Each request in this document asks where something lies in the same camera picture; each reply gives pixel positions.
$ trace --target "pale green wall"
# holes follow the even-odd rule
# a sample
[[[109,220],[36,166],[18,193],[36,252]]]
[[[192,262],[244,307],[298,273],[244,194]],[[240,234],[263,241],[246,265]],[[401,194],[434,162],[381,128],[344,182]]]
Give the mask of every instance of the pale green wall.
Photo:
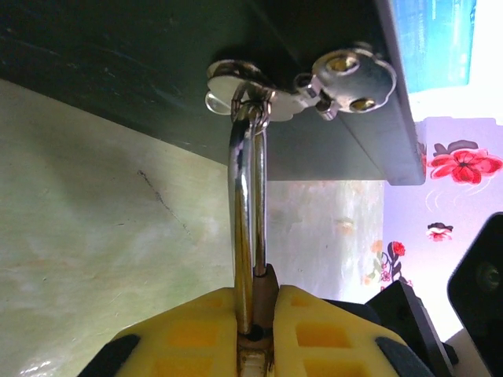
[[[220,164],[0,81],[0,375],[76,375],[121,328],[231,285],[226,187]],[[270,183],[281,283],[374,295],[382,198]]]

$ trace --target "red flower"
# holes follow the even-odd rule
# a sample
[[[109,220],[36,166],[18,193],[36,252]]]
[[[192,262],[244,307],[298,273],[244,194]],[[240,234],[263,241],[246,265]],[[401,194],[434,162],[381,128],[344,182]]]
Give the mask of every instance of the red flower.
[[[391,249],[399,257],[403,257],[406,254],[406,247],[403,246],[403,243],[401,242],[393,241],[391,243]]]
[[[451,154],[437,155],[428,163],[432,179],[450,175],[456,183],[477,185],[482,177],[490,177],[503,167],[503,160],[486,149],[458,149]]]
[[[436,227],[431,227],[426,231],[426,236],[434,242],[441,242],[444,240],[452,240],[453,237],[450,236],[452,233],[452,229],[448,228],[436,228]]]

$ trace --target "light blue surface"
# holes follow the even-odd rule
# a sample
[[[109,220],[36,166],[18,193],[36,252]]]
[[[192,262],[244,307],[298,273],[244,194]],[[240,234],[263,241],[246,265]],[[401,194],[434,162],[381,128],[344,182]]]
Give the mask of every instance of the light blue surface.
[[[470,78],[476,0],[394,0],[409,93]]]

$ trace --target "dark green panel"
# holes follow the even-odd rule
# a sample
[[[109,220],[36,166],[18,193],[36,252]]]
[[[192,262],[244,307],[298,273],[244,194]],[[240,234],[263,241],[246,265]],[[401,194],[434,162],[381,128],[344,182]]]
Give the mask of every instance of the dark green panel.
[[[308,109],[273,123],[269,178],[420,184],[390,25],[383,0],[4,0],[0,77],[226,163],[230,120],[204,105],[212,61],[251,60],[287,87],[323,53],[368,42],[397,68],[397,94],[379,115],[327,123]]]

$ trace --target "silver clip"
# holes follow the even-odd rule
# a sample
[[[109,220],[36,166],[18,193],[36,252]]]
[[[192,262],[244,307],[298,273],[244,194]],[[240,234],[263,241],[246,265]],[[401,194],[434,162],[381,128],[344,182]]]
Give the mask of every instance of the silver clip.
[[[276,122],[311,107],[325,120],[334,119],[337,112],[371,112],[384,106],[396,87],[393,67],[362,44],[320,57],[310,73],[297,75],[294,92],[278,89],[255,65],[241,60],[217,61],[207,76],[210,91],[205,101],[210,111],[229,115],[234,93],[246,83],[250,98],[268,99],[270,120]]]

